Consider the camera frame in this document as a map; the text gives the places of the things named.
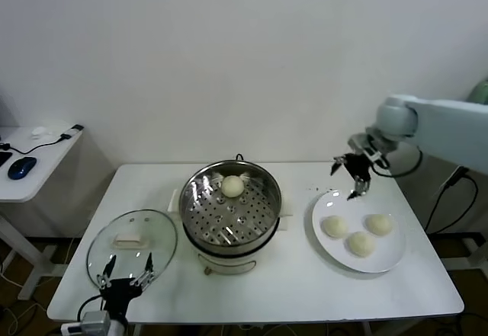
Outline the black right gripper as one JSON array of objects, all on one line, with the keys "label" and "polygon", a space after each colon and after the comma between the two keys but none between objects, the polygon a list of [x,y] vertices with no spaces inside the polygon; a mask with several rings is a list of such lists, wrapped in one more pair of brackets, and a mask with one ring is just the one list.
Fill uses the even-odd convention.
[{"label": "black right gripper", "polygon": [[348,195],[347,199],[352,200],[356,197],[365,195],[371,185],[370,166],[371,162],[365,155],[356,155],[355,153],[346,153],[333,158],[330,175],[333,176],[342,166],[355,180],[354,189]]}]

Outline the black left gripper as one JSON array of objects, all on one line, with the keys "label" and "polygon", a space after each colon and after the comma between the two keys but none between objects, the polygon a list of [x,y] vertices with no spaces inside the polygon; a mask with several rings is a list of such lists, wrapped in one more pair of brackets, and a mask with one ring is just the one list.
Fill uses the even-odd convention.
[{"label": "black left gripper", "polygon": [[130,302],[141,296],[142,287],[148,287],[155,278],[153,253],[149,253],[143,271],[134,279],[121,278],[110,282],[116,260],[116,255],[110,256],[102,274],[97,275],[97,284],[101,287],[100,294],[105,301],[104,310],[108,311],[109,315],[126,315]]}]

